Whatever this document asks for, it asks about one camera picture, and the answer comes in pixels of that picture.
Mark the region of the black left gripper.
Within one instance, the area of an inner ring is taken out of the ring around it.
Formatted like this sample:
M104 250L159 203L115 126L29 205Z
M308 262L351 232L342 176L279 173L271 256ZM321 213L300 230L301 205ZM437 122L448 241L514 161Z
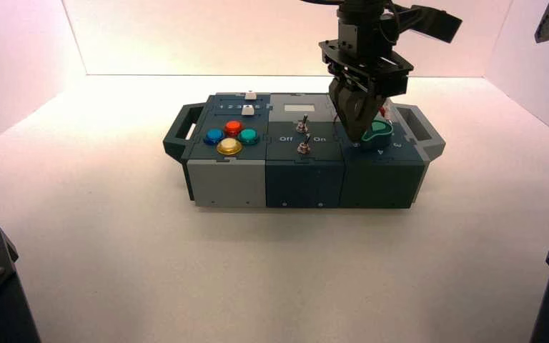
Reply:
M414 66L395 51L361 60L343 52L337 40L321 41L319 47L323 62L334 76L330 98L348 138L380 138L385 125L374 121L384 103L382 97L405 94Z

